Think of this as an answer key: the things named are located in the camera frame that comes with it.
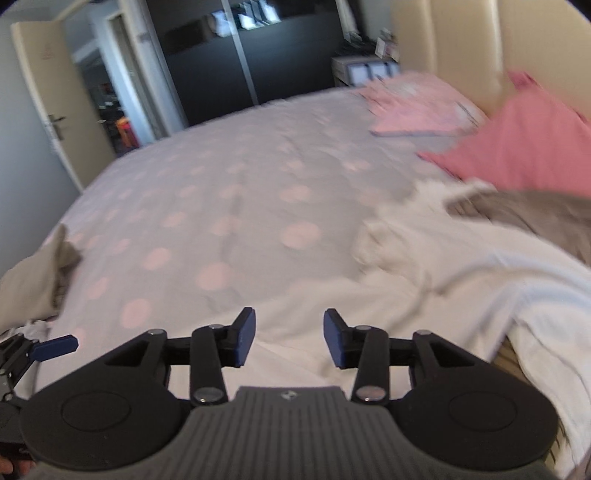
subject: door handle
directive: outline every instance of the door handle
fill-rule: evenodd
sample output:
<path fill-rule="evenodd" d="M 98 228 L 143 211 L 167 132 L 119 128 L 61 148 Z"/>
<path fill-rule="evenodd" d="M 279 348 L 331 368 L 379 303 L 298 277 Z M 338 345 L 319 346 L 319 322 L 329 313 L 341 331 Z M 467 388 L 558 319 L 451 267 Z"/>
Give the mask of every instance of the door handle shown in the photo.
<path fill-rule="evenodd" d="M 56 124 L 56 123 L 61 122 L 62 120 L 65 120 L 66 119 L 65 116 L 61 116 L 59 118 L 54 118 L 54 115 L 47 115 L 47 118 L 49 118 L 49 121 L 52 124 Z"/>
<path fill-rule="evenodd" d="M 57 137 L 57 139 L 60 140 L 60 141 L 61 140 L 64 140 L 64 137 L 61 134 L 60 127 L 57 124 L 59 122 L 61 122 L 62 120 L 65 120 L 66 117 L 65 116 L 61 116 L 59 118 L 55 118 L 55 115 L 47 115 L 47 118 L 49 119 L 49 125 L 53 129 L 53 133 Z"/>

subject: black sliding wardrobe door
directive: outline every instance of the black sliding wardrobe door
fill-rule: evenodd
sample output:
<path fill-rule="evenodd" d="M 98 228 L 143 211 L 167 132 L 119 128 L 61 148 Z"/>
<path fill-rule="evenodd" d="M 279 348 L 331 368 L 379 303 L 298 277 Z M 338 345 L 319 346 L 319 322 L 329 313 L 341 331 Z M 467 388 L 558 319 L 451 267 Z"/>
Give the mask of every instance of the black sliding wardrobe door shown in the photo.
<path fill-rule="evenodd" d="M 190 125 L 253 105 L 220 0 L 147 0 Z"/>
<path fill-rule="evenodd" d="M 335 86 L 343 41 L 335 0 L 231 1 L 259 103 Z"/>

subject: beige headboard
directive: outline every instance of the beige headboard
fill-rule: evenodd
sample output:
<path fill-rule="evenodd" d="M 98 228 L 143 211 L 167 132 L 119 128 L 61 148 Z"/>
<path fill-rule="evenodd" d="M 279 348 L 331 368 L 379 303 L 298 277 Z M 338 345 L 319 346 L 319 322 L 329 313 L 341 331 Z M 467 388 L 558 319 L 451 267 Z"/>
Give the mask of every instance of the beige headboard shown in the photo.
<path fill-rule="evenodd" d="M 591 118 L 591 22 L 567 0 L 392 0 L 403 70 L 432 72 L 486 113 L 525 70 Z"/>

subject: nightstand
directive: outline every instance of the nightstand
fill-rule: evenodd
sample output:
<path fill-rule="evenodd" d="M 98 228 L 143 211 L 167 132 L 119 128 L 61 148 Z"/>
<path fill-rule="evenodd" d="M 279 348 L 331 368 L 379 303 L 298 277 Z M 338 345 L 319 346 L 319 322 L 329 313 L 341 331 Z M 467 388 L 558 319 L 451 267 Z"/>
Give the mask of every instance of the nightstand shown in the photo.
<path fill-rule="evenodd" d="M 377 77 L 393 77 L 400 74 L 398 63 L 377 56 L 334 57 L 332 67 L 337 87 L 359 87 Z"/>

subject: grey plastic base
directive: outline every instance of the grey plastic base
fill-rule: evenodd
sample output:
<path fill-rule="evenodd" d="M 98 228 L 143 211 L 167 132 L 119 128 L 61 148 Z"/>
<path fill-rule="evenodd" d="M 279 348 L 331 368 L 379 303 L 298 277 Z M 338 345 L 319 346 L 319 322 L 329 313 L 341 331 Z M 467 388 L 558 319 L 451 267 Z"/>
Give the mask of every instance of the grey plastic base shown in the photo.
<path fill-rule="evenodd" d="M 234 401 L 191 412 L 154 456 L 105 472 L 41 464 L 28 480 L 553 480 L 541 462 L 469 472 L 414 447 L 382 407 L 348 402 L 340 388 L 241 388 Z"/>

